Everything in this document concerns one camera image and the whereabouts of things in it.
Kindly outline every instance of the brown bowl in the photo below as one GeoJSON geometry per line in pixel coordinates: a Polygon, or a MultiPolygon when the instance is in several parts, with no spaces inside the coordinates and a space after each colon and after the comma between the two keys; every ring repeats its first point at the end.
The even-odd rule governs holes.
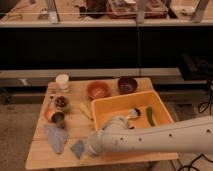
{"type": "Polygon", "coordinates": [[[121,77],[118,80],[118,89],[120,94],[129,94],[135,92],[138,86],[137,81],[132,77],[121,77]]]}
{"type": "Polygon", "coordinates": [[[99,99],[109,96],[109,86],[104,81],[93,81],[87,87],[88,96],[91,99],[99,99]]]}

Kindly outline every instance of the yellow plastic bin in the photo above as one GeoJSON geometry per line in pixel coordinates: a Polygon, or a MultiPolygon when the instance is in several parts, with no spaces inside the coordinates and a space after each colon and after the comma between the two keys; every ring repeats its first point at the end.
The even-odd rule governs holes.
{"type": "Polygon", "coordinates": [[[129,121],[130,126],[135,128],[151,127],[146,115],[148,106],[152,107],[155,125],[174,122],[158,93],[152,90],[94,100],[92,102],[92,114],[95,130],[101,128],[112,116],[126,116],[129,110],[133,108],[138,108],[141,111],[141,115],[136,120],[131,119],[129,121]]]}

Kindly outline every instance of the paper cup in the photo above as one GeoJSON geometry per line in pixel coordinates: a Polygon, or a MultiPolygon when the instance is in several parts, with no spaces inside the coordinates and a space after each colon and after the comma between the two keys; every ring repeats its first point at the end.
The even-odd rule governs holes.
{"type": "Polygon", "coordinates": [[[62,92],[68,92],[70,90],[68,75],[60,74],[56,77],[55,81],[62,92]]]}

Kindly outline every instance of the green vegetable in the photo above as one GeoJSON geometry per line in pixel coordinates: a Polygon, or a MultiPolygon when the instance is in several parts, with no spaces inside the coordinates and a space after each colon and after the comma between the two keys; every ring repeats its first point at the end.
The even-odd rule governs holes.
{"type": "Polygon", "coordinates": [[[153,118],[152,118],[152,108],[151,107],[146,108],[146,116],[147,116],[147,119],[149,121],[149,124],[151,126],[155,126],[155,123],[154,123],[153,118]]]}

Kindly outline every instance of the tiled floor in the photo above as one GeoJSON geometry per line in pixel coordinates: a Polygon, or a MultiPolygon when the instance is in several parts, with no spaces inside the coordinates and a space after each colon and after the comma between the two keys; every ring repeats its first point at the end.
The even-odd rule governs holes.
{"type": "MultiPolygon", "coordinates": [[[[0,171],[25,171],[24,165],[27,158],[30,141],[32,139],[38,114],[41,108],[40,104],[0,104],[0,171]]],[[[166,106],[172,114],[174,120],[181,120],[197,117],[195,110],[196,104],[176,104],[167,102],[166,106]]],[[[180,154],[180,161],[183,165],[189,162],[197,155],[180,154]]],[[[176,169],[179,165],[173,161],[176,169]]],[[[213,170],[213,165],[205,160],[199,160],[195,166],[202,171],[213,170]]],[[[66,171],[146,171],[147,164],[100,166],[87,168],[64,169],[66,171]]],[[[152,171],[173,171],[170,161],[158,162],[152,171]]]]}

